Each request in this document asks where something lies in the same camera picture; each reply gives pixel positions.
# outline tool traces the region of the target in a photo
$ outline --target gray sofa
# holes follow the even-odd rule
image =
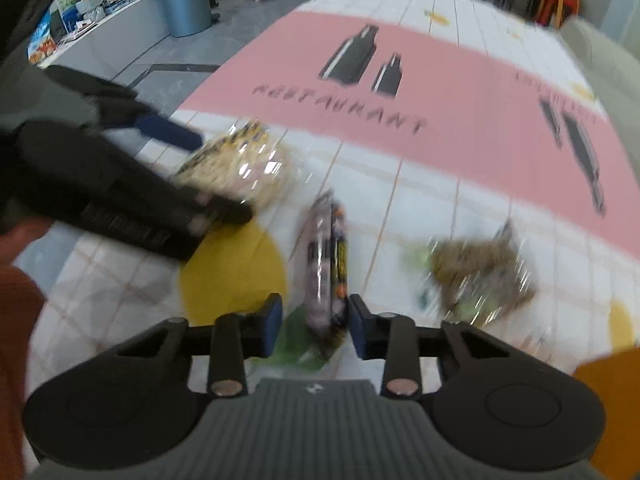
[[[560,36],[605,107],[640,182],[640,62],[581,18],[568,19]]]

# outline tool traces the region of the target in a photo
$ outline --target transparent plastic packaging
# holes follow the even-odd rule
[[[295,158],[266,126],[251,121],[206,142],[175,173],[174,182],[249,202],[261,211],[297,179]]]
[[[414,254],[427,272],[422,309],[442,309],[447,321],[484,326],[527,303],[536,280],[520,249],[510,222],[491,240],[430,240]]]

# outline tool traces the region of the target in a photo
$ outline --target floor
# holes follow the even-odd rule
[[[219,22],[193,36],[165,38],[126,67],[115,81],[129,85],[157,63],[222,65],[277,19],[307,0],[219,1]],[[135,88],[141,100],[168,116],[208,76],[202,72],[153,72]],[[132,155],[147,140],[137,130],[114,130],[107,135]],[[76,229],[56,224],[21,254],[17,265],[48,294],[80,235]]]

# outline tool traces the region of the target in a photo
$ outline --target yellow lemon print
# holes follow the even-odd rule
[[[590,101],[592,103],[596,101],[596,96],[593,94],[593,92],[591,92],[588,88],[585,88],[580,83],[573,83],[571,85],[571,88],[573,89],[575,94],[579,95],[583,99],[586,99],[587,101]]]
[[[609,338],[614,352],[633,348],[636,335],[626,305],[620,300],[611,300],[609,309]]]
[[[443,25],[444,27],[449,27],[450,21],[443,16],[442,14],[438,14],[437,12],[431,12],[430,10],[425,10],[424,15],[427,18],[431,18],[432,21],[436,22],[439,25]]]
[[[212,230],[180,270],[182,303],[195,326],[229,312],[254,312],[272,292],[286,297],[285,266],[255,219]]]

